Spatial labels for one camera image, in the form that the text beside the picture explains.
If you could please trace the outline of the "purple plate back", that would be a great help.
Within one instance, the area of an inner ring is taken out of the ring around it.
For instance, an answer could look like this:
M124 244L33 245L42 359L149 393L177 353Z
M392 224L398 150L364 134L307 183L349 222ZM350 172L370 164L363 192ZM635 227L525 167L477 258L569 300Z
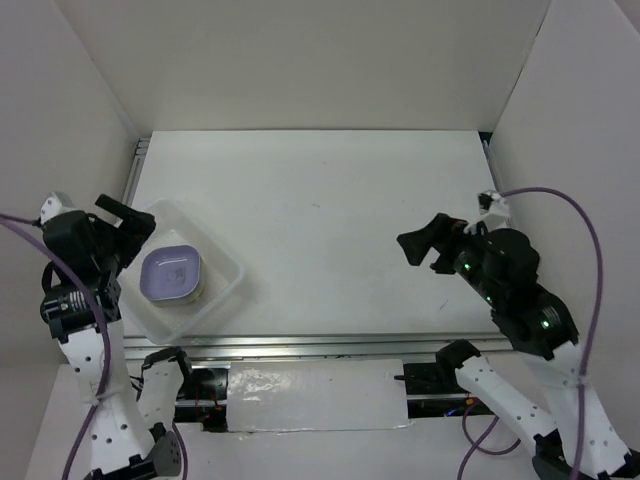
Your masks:
M190 245L151 251L142 262L139 290L146 300L159 306L195 301L204 290L199 252Z

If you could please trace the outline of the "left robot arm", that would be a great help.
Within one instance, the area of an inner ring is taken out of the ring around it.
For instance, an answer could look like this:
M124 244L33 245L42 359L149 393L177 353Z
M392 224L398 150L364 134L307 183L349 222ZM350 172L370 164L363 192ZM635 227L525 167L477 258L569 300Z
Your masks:
M175 430L176 399L196 390L185 352L169 347L149 355L133 378L124 352L120 273L156 228L153 215L101 195L96 204L112 225L52 192L39 216L45 267L40 314L67 358L87 410L78 439L90 445L90 479L184 477L184 443Z

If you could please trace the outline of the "white plastic bin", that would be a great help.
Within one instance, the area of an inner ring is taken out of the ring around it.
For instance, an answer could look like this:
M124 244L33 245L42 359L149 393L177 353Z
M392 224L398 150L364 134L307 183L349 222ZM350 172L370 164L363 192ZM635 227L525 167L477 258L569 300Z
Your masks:
M155 217L156 228L134 261L119 276L124 320L155 344L172 343L219 310L232 296L245 275L244 265L219 242L206 226L169 199L158 199L144 211ZM159 306L146 300L139 290L141 266L153 250L190 245L200 254L204 290L193 302Z

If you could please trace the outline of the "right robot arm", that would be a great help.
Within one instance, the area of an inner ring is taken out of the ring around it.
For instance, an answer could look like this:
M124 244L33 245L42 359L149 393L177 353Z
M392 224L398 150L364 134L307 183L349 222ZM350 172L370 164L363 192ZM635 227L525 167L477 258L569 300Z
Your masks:
M538 282L538 252L511 228L477 233L438 214L397 241L418 266L430 250L437 274L457 274L489 305L491 318L531 369L545 407L497 374L479 350L458 340L436 354L435 378L450 392L478 398L518 437L541 479L636 479L639 453L609 421L591 381L580 370L585 348L564 302Z

